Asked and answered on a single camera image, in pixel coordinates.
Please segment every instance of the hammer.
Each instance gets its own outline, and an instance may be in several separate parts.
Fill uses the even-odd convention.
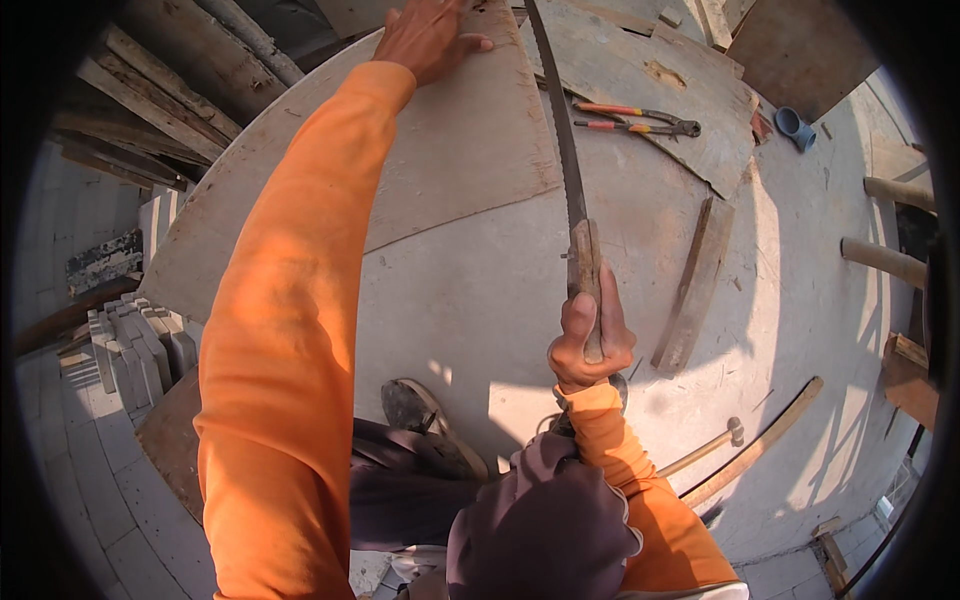
[[[734,448],[739,448],[743,445],[743,425],[740,423],[740,419],[737,417],[730,417],[727,420],[727,431],[724,431],[706,444],[703,444],[696,450],[690,452],[679,461],[671,463],[664,468],[658,468],[657,475],[660,477],[669,477],[681,468],[696,463],[703,457],[710,454],[710,452],[713,450],[717,449],[723,444],[726,444],[727,441],[729,441]]]

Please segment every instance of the right hand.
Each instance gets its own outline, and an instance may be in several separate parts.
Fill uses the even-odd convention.
[[[636,336],[623,320],[623,306],[616,289],[616,277],[607,261],[600,267],[600,348],[603,361],[595,365],[584,360],[584,346],[593,330],[597,304],[593,296],[581,292],[564,302],[560,327],[564,335],[553,341],[547,351],[550,369],[557,374],[560,391],[576,394],[634,363]]]
[[[423,87],[449,75],[468,54],[491,50],[483,34],[460,33],[467,1],[408,0],[403,12],[390,9],[373,59],[407,67]]]

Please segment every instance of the hammer head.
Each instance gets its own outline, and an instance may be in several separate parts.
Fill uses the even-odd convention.
[[[733,444],[734,448],[739,448],[743,445],[743,424],[740,423],[740,419],[737,417],[730,417],[727,420],[727,429],[733,434],[730,443]]]

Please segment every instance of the orange sleeve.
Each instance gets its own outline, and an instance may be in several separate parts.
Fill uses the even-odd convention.
[[[627,522],[643,534],[643,548],[627,561],[621,590],[676,591],[737,581],[703,521],[657,476],[620,416],[616,389],[605,382],[564,397],[581,460],[602,468],[607,483],[623,491],[630,505]]]
[[[237,240],[204,330],[198,471],[221,598],[353,598],[353,353],[364,240],[417,83],[360,64],[307,119]]]

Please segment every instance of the blue pvc pipe fitting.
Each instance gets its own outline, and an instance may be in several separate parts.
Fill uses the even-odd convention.
[[[774,115],[774,122],[777,123],[777,129],[781,133],[797,144],[800,152],[809,150],[817,139],[817,133],[813,128],[804,123],[797,111],[791,107],[778,108],[777,114]]]

